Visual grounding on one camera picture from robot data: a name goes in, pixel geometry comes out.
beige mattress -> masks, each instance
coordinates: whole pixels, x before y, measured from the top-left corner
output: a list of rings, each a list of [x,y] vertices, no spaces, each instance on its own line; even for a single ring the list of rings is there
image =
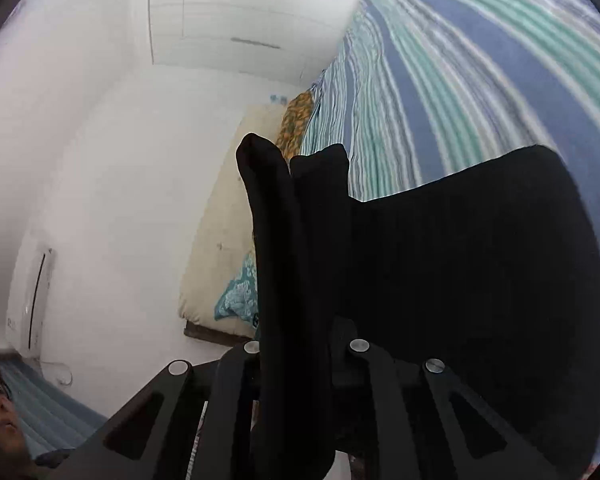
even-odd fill
[[[222,162],[180,283],[178,313],[195,325],[231,335],[254,335],[253,327],[239,318],[214,319],[218,299],[240,270],[252,244],[251,210],[235,150],[250,132],[274,142],[285,110],[283,105],[248,107]]]

silver screw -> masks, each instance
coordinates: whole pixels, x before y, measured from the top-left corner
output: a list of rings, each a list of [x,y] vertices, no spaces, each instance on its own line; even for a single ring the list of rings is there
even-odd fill
[[[440,359],[428,359],[425,368],[432,374],[441,374],[445,369],[445,364]]]
[[[354,339],[351,343],[349,343],[349,347],[354,352],[366,352],[369,350],[369,342],[364,339]]]
[[[260,342],[259,341],[249,341],[244,344],[244,351],[247,354],[257,354],[260,352]]]
[[[182,375],[188,368],[189,365],[186,361],[174,361],[169,365],[169,373],[171,375]]]

air conditioner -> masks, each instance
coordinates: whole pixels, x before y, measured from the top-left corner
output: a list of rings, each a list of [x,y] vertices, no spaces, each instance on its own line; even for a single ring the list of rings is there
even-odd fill
[[[54,252],[27,233],[13,270],[7,307],[7,341],[25,358],[40,357]]]

bed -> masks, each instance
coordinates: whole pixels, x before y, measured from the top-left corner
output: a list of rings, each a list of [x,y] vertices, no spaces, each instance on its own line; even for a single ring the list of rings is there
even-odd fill
[[[541,144],[567,165],[600,245],[600,14],[589,0],[362,0],[314,97],[301,153],[342,143],[354,198]]]

striped fabric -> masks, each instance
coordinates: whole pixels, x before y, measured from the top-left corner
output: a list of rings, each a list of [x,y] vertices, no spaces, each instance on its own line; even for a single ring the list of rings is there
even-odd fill
[[[341,142],[359,200],[544,144],[600,243],[600,15],[589,0],[362,0],[315,101],[301,153]]]
[[[80,446],[107,420],[46,382],[19,359],[0,361],[0,371],[32,457]]]

